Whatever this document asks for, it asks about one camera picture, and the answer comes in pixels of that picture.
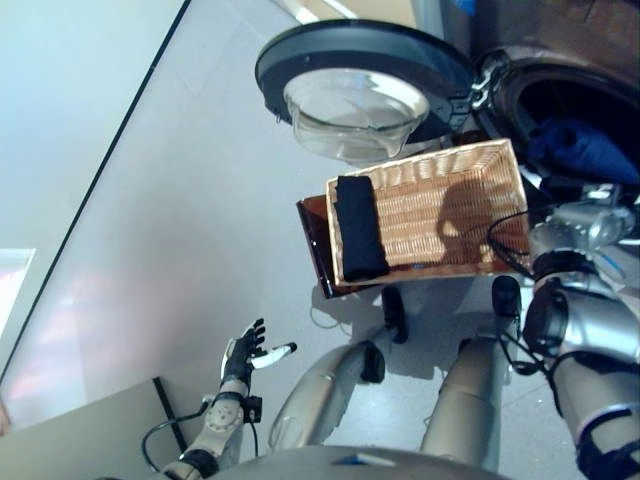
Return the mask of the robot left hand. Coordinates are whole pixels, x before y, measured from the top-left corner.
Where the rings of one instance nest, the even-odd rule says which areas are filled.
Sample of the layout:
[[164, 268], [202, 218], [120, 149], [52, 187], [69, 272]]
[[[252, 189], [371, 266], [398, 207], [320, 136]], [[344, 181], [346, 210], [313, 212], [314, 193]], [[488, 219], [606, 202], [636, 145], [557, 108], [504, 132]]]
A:
[[254, 370], [270, 367], [298, 349], [295, 342], [289, 342], [265, 350], [265, 335], [265, 321], [260, 318], [251, 323], [240, 337], [228, 341], [220, 367], [222, 383], [237, 380], [249, 386]]

